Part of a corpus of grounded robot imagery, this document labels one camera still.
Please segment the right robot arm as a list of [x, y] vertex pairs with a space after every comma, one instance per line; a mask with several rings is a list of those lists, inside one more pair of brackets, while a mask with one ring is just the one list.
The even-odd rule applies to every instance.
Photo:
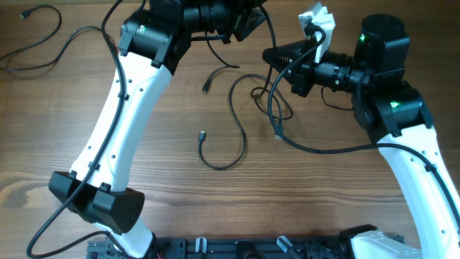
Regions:
[[263, 60], [294, 94], [314, 85], [351, 94], [353, 112], [370, 147], [391, 167], [412, 214], [420, 248], [412, 249], [376, 230], [351, 234], [353, 258], [457, 258], [459, 195], [444, 164], [433, 119], [421, 94], [403, 80], [410, 39], [389, 14], [362, 21], [353, 56], [329, 50], [334, 22], [329, 15], [300, 15], [305, 39], [266, 49]]

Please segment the black cable small plug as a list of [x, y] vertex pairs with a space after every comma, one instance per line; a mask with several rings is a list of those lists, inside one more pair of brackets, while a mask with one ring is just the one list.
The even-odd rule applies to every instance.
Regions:
[[261, 81], [260, 86], [252, 86], [249, 90], [249, 102], [255, 105], [255, 109], [268, 116], [268, 110], [265, 105], [260, 103], [269, 93], [273, 80], [270, 75], [260, 75], [256, 73], [245, 74], [233, 81], [226, 92], [225, 102], [227, 113], [223, 119], [213, 118], [214, 126], [211, 129], [212, 147], [208, 140], [208, 131], [202, 129], [198, 133], [198, 158], [213, 171], [225, 171], [237, 166], [247, 154], [248, 136], [244, 125], [240, 122], [237, 111], [235, 110], [234, 94], [243, 82]]

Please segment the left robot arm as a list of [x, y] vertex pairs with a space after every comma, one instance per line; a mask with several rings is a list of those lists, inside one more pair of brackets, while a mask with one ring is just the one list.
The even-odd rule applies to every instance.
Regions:
[[150, 114], [194, 41], [243, 40], [263, 23], [258, 1], [151, 1], [121, 26], [116, 74], [92, 135], [52, 194], [99, 227], [125, 258], [153, 254], [155, 235], [140, 219], [144, 194], [128, 187]]

